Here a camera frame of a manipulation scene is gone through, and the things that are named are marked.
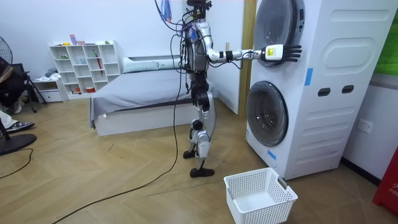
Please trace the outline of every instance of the red object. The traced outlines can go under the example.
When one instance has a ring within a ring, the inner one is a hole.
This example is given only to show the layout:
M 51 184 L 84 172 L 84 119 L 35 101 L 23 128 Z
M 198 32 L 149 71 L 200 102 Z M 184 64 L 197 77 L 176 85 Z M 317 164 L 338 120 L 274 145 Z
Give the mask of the red object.
M 99 58 L 97 58 L 97 62 L 98 62 L 99 69 L 102 69 L 102 67 L 101 67 L 101 62 L 100 62 L 100 59 L 99 59 Z
M 398 148 L 377 188 L 373 203 L 383 205 L 398 214 Z
M 91 88 L 86 88 L 87 93 L 95 93 L 95 89 L 93 87 Z

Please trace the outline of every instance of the stacked washer dryer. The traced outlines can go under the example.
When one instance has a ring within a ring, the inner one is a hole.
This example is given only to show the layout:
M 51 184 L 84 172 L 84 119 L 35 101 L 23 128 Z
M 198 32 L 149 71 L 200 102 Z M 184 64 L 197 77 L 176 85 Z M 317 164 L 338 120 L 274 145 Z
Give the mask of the stacked washer dryer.
M 257 0 L 254 48 L 300 44 L 297 63 L 252 62 L 246 139 L 285 179 L 338 167 L 397 0 Z

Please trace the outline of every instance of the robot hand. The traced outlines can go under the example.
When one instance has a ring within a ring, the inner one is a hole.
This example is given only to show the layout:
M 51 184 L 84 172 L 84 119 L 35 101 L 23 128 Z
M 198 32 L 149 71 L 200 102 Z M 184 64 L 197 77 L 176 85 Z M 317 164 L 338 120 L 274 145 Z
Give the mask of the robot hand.
M 261 49 L 261 60 L 263 62 L 297 62 L 300 57 L 301 45 L 276 44 Z

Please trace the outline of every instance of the round glass door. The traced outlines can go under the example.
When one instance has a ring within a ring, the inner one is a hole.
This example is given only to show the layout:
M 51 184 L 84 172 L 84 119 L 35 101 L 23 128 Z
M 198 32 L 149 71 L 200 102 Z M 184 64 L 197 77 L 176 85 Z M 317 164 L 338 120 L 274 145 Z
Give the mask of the round glass door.
M 270 82 L 257 82 L 249 91 L 246 116 L 254 137 L 265 146 L 276 146 L 285 138 L 288 114 L 283 96 Z
M 304 25 L 303 7 L 302 0 L 262 0 L 254 24 L 254 48 L 297 44 Z M 281 64 L 258 61 L 266 67 Z

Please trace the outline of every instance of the green object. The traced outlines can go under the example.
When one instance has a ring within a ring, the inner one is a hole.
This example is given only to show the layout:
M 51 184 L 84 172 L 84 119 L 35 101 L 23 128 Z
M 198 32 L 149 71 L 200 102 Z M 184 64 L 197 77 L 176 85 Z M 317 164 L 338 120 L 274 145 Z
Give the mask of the green object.
M 398 13 L 392 21 L 386 43 L 381 51 L 374 73 L 398 76 Z

